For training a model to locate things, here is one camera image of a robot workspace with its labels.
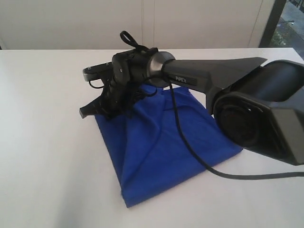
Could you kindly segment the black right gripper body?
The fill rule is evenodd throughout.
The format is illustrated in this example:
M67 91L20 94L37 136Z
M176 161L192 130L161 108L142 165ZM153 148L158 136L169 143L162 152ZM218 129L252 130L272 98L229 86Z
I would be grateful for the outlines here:
M147 82L147 64L151 57L151 49L133 49L113 56L114 76L101 95L102 115L107 119L125 113L136 102L152 96L140 88Z

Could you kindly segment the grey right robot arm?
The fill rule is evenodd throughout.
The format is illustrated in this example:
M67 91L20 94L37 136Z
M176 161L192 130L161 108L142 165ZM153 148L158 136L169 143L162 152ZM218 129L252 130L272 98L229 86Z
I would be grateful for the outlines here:
M177 60L154 47L117 53L83 74L104 88L80 108L82 118L120 115L147 97L142 84L175 84L205 94L207 111L237 145L292 165L304 162L303 64L262 57Z

